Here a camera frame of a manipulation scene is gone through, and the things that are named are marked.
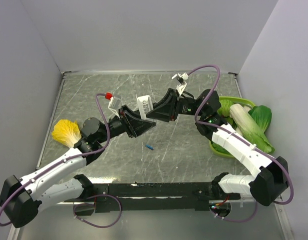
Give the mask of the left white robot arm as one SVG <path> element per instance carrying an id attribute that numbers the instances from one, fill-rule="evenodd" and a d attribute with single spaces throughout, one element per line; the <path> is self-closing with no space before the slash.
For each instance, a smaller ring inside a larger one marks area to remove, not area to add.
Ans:
<path id="1" fill-rule="evenodd" d="M 139 111 L 123 106 L 110 121 L 88 118 L 73 145 L 58 159 L 28 175 L 8 177 L 0 193 L 0 227 L 20 228 L 31 222 L 39 212 L 70 199 L 87 201 L 93 184 L 84 175 L 66 183 L 58 181 L 96 160 L 108 147 L 111 138 L 127 133 L 135 138 L 155 126 L 154 121 L 141 118 Z"/>

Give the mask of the white remote control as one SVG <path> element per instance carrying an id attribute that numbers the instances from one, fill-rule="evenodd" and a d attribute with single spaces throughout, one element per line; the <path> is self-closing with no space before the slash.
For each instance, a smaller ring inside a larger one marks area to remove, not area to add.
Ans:
<path id="1" fill-rule="evenodd" d="M 143 95 L 137 98 L 137 107 L 142 120 L 147 120 L 147 114 L 154 110 L 150 95 Z"/>

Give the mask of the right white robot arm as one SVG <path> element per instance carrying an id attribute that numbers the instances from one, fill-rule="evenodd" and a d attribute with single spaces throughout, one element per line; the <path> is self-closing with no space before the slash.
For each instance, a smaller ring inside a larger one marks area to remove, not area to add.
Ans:
<path id="1" fill-rule="evenodd" d="M 218 93 L 207 89 L 197 99 L 180 97 L 175 89 L 168 89 L 158 103 L 144 106 L 146 117 L 164 122 L 173 121 L 179 114 L 193 115 L 199 133 L 218 144 L 236 158 L 250 172 L 249 175 L 219 175 L 212 186 L 213 196 L 223 199 L 228 194 L 252 196 L 258 203 L 269 206 L 286 189 L 292 189 L 287 161 L 262 152 L 254 144 L 238 135 L 221 117 Z"/>

